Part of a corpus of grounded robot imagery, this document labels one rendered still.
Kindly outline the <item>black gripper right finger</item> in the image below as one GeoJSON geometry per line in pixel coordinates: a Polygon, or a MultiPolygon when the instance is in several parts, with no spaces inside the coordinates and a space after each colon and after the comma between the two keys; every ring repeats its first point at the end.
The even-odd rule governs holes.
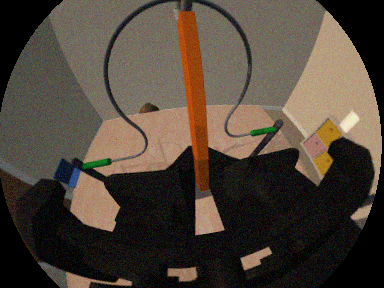
{"type": "MultiPolygon", "coordinates": [[[[300,157],[297,148],[237,159],[208,147],[209,180],[217,211],[225,229],[237,228],[235,223],[247,197],[249,185],[257,177],[271,175],[281,169],[295,167],[300,157]]],[[[225,231],[224,229],[224,231],[225,231]]]]}

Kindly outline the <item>orange handle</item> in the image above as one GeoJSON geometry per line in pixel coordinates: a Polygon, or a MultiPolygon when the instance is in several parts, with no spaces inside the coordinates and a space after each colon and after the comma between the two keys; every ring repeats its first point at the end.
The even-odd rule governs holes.
{"type": "Polygon", "coordinates": [[[199,32],[197,32],[193,0],[173,0],[175,23],[179,33],[181,67],[183,67],[185,100],[191,132],[193,165],[197,187],[207,191],[209,180],[207,104],[204,96],[204,72],[201,68],[199,32]]]}

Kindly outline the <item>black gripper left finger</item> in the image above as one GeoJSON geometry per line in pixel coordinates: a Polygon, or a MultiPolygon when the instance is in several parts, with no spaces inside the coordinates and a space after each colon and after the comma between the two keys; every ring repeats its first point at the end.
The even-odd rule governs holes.
{"type": "Polygon", "coordinates": [[[119,204],[176,204],[189,236],[196,236],[196,183],[192,145],[181,152],[175,163],[161,171],[112,173],[105,188],[119,204]]]}

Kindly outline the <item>thin grey curved wire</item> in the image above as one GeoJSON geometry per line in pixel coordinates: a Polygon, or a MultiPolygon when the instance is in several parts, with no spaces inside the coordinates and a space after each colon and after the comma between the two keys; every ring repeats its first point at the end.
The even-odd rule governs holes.
{"type": "MultiPolygon", "coordinates": [[[[105,49],[105,56],[104,56],[104,60],[103,60],[104,61],[104,63],[103,63],[104,64],[103,65],[103,77],[104,77],[105,89],[107,89],[108,99],[111,100],[111,103],[113,104],[113,108],[115,108],[115,111],[117,111],[117,113],[119,113],[120,117],[123,117],[123,119],[125,121],[128,121],[129,125],[133,125],[133,127],[135,127],[137,129],[137,131],[139,131],[140,135],[144,136],[145,148],[143,149],[143,151],[136,153],[136,155],[124,157],[124,159],[123,159],[123,157],[120,157],[120,159],[115,159],[115,160],[100,159],[99,161],[92,161],[92,163],[84,163],[84,161],[83,161],[83,163],[81,163],[81,161],[79,159],[75,159],[75,157],[73,157],[73,159],[71,159],[73,167],[75,167],[76,169],[80,169],[80,171],[83,171],[84,173],[87,173],[88,176],[95,177],[95,179],[101,181],[101,183],[104,183],[105,177],[107,177],[107,176],[101,175],[100,172],[95,171],[95,169],[93,169],[93,168],[101,167],[101,165],[103,165],[103,167],[107,167],[107,165],[111,165],[112,161],[115,161],[115,163],[116,163],[116,161],[120,161],[120,160],[135,159],[135,157],[141,155],[141,153],[143,153],[143,152],[145,153],[145,149],[147,149],[147,147],[148,147],[148,140],[147,140],[147,136],[145,136],[145,132],[141,131],[139,125],[132,123],[132,120],[129,120],[127,115],[124,115],[124,113],[120,111],[119,105],[117,105],[115,99],[113,99],[111,87],[109,87],[108,64],[109,64],[109,56],[111,56],[111,49],[113,47],[113,41],[116,41],[116,37],[119,37],[119,33],[121,32],[121,29],[125,28],[125,25],[129,24],[129,21],[133,20],[133,17],[136,17],[136,15],[140,15],[140,12],[144,12],[145,9],[148,9],[149,7],[155,7],[155,4],[169,3],[169,1],[173,1],[173,0],[149,0],[148,3],[141,4],[141,7],[137,7],[137,9],[133,9],[133,12],[129,12],[129,15],[127,15],[127,17],[124,17],[123,21],[120,21],[120,24],[117,25],[115,32],[113,32],[111,35],[111,40],[108,41],[107,49],[105,49]]],[[[272,137],[276,135],[276,132],[279,131],[279,129],[281,127],[283,127],[284,121],[279,119],[276,121],[276,123],[275,123],[275,125],[273,125],[273,127],[269,127],[269,128],[265,127],[265,128],[261,128],[261,129],[252,129],[252,131],[247,133],[247,135],[232,135],[232,133],[229,133],[229,131],[228,131],[229,116],[232,116],[232,112],[235,111],[235,109],[237,108],[237,105],[240,105],[240,101],[243,101],[241,99],[243,99],[243,97],[245,95],[245,91],[247,91],[247,89],[248,89],[249,81],[251,81],[251,80],[249,80],[249,79],[251,79],[251,72],[252,72],[251,47],[249,47],[248,41],[247,41],[247,39],[245,39],[245,37],[247,37],[247,36],[245,36],[244,29],[241,29],[241,27],[239,25],[239,21],[236,21],[235,17],[232,17],[231,13],[227,12],[227,9],[220,8],[221,5],[216,5],[216,3],[212,3],[212,1],[207,1],[207,0],[193,0],[193,1],[195,1],[195,4],[208,5],[208,8],[213,8],[213,9],[216,9],[216,12],[223,13],[223,16],[227,17],[227,20],[231,21],[233,27],[235,27],[237,29],[237,31],[239,31],[239,35],[241,36],[241,39],[243,39],[245,51],[247,51],[247,56],[248,56],[247,57],[247,59],[248,59],[247,60],[248,61],[247,80],[245,80],[245,84],[244,84],[245,87],[243,89],[243,93],[241,93],[241,95],[240,95],[240,99],[237,99],[237,103],[235,103],[235,107],[231,108],[231,112],[229,112],[227,117],[225,117],[225,119],[227,119],[227,120],[225,120],[224,129],[225,129],[225,132],[227,132],[228,135],[231,137],[240,137],[240,136],[255,137],[255,136],[264,135],[264,133],[267,133],[267,136],[264,137],[264,140],[260,141],[260,143],[259,143],[259,145],[257,145],[256,149],[253,149],[251,155],[249,155],[248,157],[257,156],[257,155],[259,155],[259,152],[261,151],[261,149],[263,149],[265,147],[265,145],[268,144],[268,141],[271,141],[272,137]]],[[[196,176],[195,176],[195,183],[196,183],[196,176]]],[[[201,199],[201,197],[211,196],[211,195],[212,195],[211,189],[207,189],[207,191],[200,191],[200,189],[199,189],[199,187],[197,187],[197,183],[196,183],[196,200],[201,199]]]]}

